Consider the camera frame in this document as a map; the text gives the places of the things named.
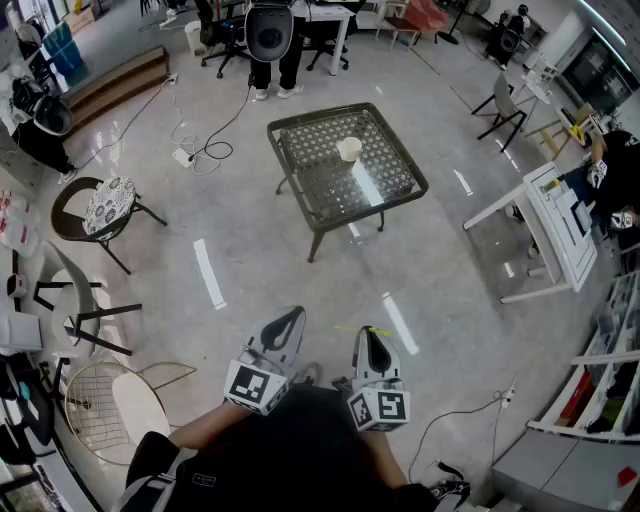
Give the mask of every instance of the office chair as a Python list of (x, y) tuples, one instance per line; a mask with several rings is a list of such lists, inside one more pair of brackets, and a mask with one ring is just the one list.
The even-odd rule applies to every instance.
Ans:
[[(354, 16), (351, 16), (351, 18), (349, 18), (349, 25), (347, 26), (347, 35), (345, 37), (345, 40), (358, 29), (355, 15), (358, 14), (358, 11), (364, 5), (365, 1), (366, 0), (360, 0), (358, 2), (343, 2), (340, 4), (349, 9), (354, 14)], [(316, 52), (316, 55), (313, 57), (313, 61), (311, 61), (311, 64), (307, 66), (307, 71), (313, 71), (313, 66), (315, 66), (316, 62), (320, 58), (320, 55), (322, 55), (323, 53), (333, 55), (335, 44), (330, 44), (329, 41), (333, 41), (335, 43), (336, 39), (338, 38), (339, 31), (339, 21), (312, 21), (311, 23), (305, 23), (300, 33), (303, 37), (311, 39), (311, 44), (309, 46), (305, 46), (302, 50)], [(342, 53), (347, 53), (346, 47), (342, 49)], [(340, 56), (340, 61), (344, 63), (342, 65), (342, 69), (349, 69), (349, 61), (342, 55)]]
[(244, 52), (246, 45), (240, 45), (238, 42), (244, 41), (244, 16), (233, 16), (233, 9), (236, 5), (244, 3), (244, 0), (228, 0), (222, 3), (222, 7), (227, 8), (227, 17), (224, 20), (213, 21), (213, 10), (206, 0), (197, 0), (198, 16), (201, 22), (201, 42), (206, 46), (213, 46), (217, 43), (224, 44), (224, 50), (211, 53), (203, 57), (200, 65), (205, 67), (207, 61), (217, 57), (224, 56), (222, 64), (218, 68), (218, 78), (222, 78), (222, 70), (233, 57), (241, 57), (250, 60), (251, 56)]

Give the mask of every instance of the black cable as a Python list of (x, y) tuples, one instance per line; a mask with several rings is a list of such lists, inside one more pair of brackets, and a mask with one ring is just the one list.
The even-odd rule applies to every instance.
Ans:
[(136, 120), (136, 118), (137, 118), (140, 114), (142, 114), (142, 111), (143, 111), (145, 108), (147, 108), (147, 105), (149, 105), (149, 103), (151, 103), (151, 102), (154, 100), (154, 98), (155, 98), (158, 94), (160, 94), (161, 92), (162, 92), (162, 86), (160, 86), (160, 89), (158, 89), (158, 91), (157, 91), (153, 96), (151, 96), (151, 98), (149, 99), (149, 101), (147, 101), (147, 102), (144, 104), (144, 106), (143, 106), (143, 107), (138, 111), (138, 113), (137, 113), (135, 116), (133, 116), (133, 118), (131, 119), (131, 121), (129, 121), (129, 124), (127, 124), (127, 126), (125, 127), (125, 129), (123, 130), (123, 132), (120, 134), (120, 137), (118, 137), (118, 138), (117, 138), (114, 142), (112, 142), (111, 144), (107, 144), (106, 146), (102, 146), (98, 151), (96, 151), (96, 152), (94, 153), (94, 155), (93, 155), (91, 158), (89, 158), (89, 160), (87, 160), (87, 161), (86, 161), (83, 165), (81, 165), (80, 167), (76, 167), (76, 169), (77, 169), (77, 170), (84, 169), (87, 165), (89, 165), (89, 163), (90, 163), (91, 161), (93, 161), (93, 159), (94, 159), (95, 157), (97, 157), (97, 156), (98, 156), (98, 153), (100, 153), (103, 149), (110, 148), (111, 146), (115, 146), (118, 142), (120, 142), (120, 141), (122, 140), (122, 137), (124, 137), (124, 134), (125, 134), (125, 133), (127, 133), (127, 130), (129, 129), (129, 127), (130, 127), (130, 126), (133, 124), (133, 122)]
[(433, 425), (436, 421), (438, 421), (441, 418), (444, 418), (446, 416), (451, 416), (452, 414), (473, 414), (476, 412), (480, 412), (483, 411), (484, 409), (486, 409), (487, 407), (489, 407), (490, 405), (495, 404), (496, 402), (500, 402), (503, 399), (503, 392), (502, 391), (496, 391), (495, 393), (493, 393), (493, 400), (491, 400), (491, 402), (489, 402), (486, 405), (483, 405), (482, 407), (478, 407), (477, 409), (473, 409), (472, 411), (451, 411), (445, 414), (441, 414), (440, 416), (435, 417), (433, 420), (431, 420), (431, 423), (429, 423), (427, 425), (427, 428), (424, 429), (424, 432), (422, 433), (422, 437), (420, 438), (420, 443), (418, 444), (418, 449), (416, 450), (416, 454), (413, 456), (413, 460), (411, 461), (411, 465), (409, 466), (409, 482), (414, 483), (412, 478), (411, 478), (411, 469), (413, 469), (414, 464), (416, 463), (416, 461), (418, 460), (418, 455), (420, 454), (420, 450), (422, 449), (422, 443), (424, 442), (424, 438), (427, 435), (427, 432), (429, 431), (429, 429), (431, 428), (431, 425)]
[(470, 47), (469, 47), (469, 43), (467, 43), (467, 38), (464, 37), (464, 33), (460, 32), (460, 35), (462, 36), (462, 40), (464, 41), (464, 45), (467, 47), (467, 50), (469, 50), (471, 53), (473, 53), (473, 55), (475, 55), (476, 59), (478, 59), (479, 61), (486, 61), (489, 57), (481, 57), (480, 55), (478, 55), (476, 52), (474, 52)]
[[(203, 151), (209, 155), (211, 158), (215, 158), (216, 160), (224, 160), (225, 158), (229, 158), (231, 156), (231, 154), (233, 153), (233, 146), (231, 144), (229, 144), (228, 142), (223, 142), (223, 141), (218, 141), (218, 142), (213, 142), (212, 144), (209, 144), (211, 142), (211, 139), (213, 139), (216, 135), (218, 135), (222, 130), (224, 130), (227, 126), (229, 126), (231, 123), (233, 123), (238, 116), (240, 115), (240, 112), (242, 112), (242, 110), (244, 109), (244, 107), (247, 105), (247, 102), (249, 101), (249, 94), (251, 93), (251, 87), (252, 87), (252, 83), (249, 85), (249, 89), (247, 90), (247, 97), (244, 99), (244, 103), (242, 104), (242, 106), (240, 107), (240, 110), (238, 110), (238, 112), (236, 113), (235, 116), (233, 116), (233, 118), (231, 119), (231, 121), (229, 121), (227, 124), (225, 124), (222, 128), (220, 128), (219, 130), (216, 130), (215, 132), (213, 132), (209, 138), (207, 139), (207, 142), (205, 142), (204, 146), (199, 149), (198, 151), (196, 151), (193, 155), (191, 155), (189, 157), (189, 161), (193, 161), (193, 159), (196, 157), (196, 155), (198, 153), (202, 153)], [(214, 147), (217, 144), (224, 144), (225, 146), (227, 146), (230, 151), (228, 154), (226, 154), (225, 156), (214, 156), (211, 153), (209, 153), (207, 151), (207, 148), (211, 148)]]

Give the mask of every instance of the paper cup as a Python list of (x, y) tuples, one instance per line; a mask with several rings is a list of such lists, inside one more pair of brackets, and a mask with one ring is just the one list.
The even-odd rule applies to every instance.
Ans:
[(355, 162), (362, 154), (362, 142), (355, 137), (347, 137), (338, 143), (338, 151), (345, 162)]

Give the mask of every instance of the black pants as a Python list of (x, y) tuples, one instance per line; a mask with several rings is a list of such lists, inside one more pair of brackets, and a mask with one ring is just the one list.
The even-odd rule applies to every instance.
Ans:
[(33, 119), (19, 124), (11, 137), (20, 149), (38, 162), (61, 174), (69, 172), (69, 158), (62, 145), (62, 139), (42, 131), (34, 124)]
[(169, 9), (175, 9), (178, 6), (184, 7), (184, 4), (187, 3), (187, 0), (167, 0), (167, 5)]
[[(296, 86), (296, 76), (304, 40), (300, 35), (300, 29), (304, 23), (304, 18), (294, 18), (291, 46), (289, 46), (289, 50), (284, 54), (284, 57), (280, 59), (280, 87), (283, 89), (289, 90)], [(268, 88), (269, 82), (271, 82), (271, 63), (251, 59), (251, 74), (253, 75), (256, 89)]]

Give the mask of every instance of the white chair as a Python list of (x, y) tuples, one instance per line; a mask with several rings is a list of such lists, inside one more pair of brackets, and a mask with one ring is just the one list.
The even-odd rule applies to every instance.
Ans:
[[(84, 340), (84, 343), (91, 342), (93, 345), (100, 345), (114, 352), (132, 355), (131, 350), (98, 338), (100, 318), (136, 311), (142, 309), (142, 304), (101, 309), (93, 298), (91, 288), (101, 288), (102, 283), (89, 283), (82, 270), (51, 242), (43, 242), (42, 250), (44, 263), (36, 283), (33, 300), (52, 312), (51, 330), (55, 337), (61, 343), (68, 344), (69, 337), (75, 336), (80, 339), (79, 344)], [(67, 271), (71, 282), (52, 282), (53, 277), (61, 270)], [(55, 305), (40, 297), (40, 290), (46, 288), (60, 289)], [(71, 319), (73, 327), (65, 326), (68, 319)], [(95, 348), (93, 345), (85, 345), (88, 352), (86, 355), (91, 355)]]
[(496, 116), (496, 118), (493, 122), (493, 127), (490, 130), (487, 130), (486, 132), (484, 132), (482, 135), (480, 135), (480, 137), (478, 137), (478, 140), (482, 140), (484, 137), (489, 135), (491, 132), (497, 130), (502, 125), (508, 123), (509, 121), (516, 118), (517, 116), (520, 116), (520, 120), (518, 121), (518, 124), (516, 124), (515, 128), (513, 129), (513, 132), (511, 132), (511, 135), (509, 136), (509, 138), (507, 139), (507, 142), (504, 144), (504, 146), (500, 150), (500, 153), (504, 153), (504, 150), (507, 149), (507, 146), (511, 143), (511, 140), (513, 139), (517, 131), (520, 129), (520, 127), (524, 123), (524, 120), (527, 118), (527, 114), (525, 114), (513, 103), (513, 99), (511, 98), (512, 92), (513, 92), (513, 86), (509, 85), (504, 74), (500, 73), (498, 75), (498, 79), (496, 80), (496, 83), (493, 85), (493, 94), (489, 97), (487, 101), (485, 101), (477, 109), (471, 112), (471, 114), (475, 116), (491, 100), (494, 100), (496, 104), (496, 108), (498, 109), (497, 114), (480, 114), (482, 116)]

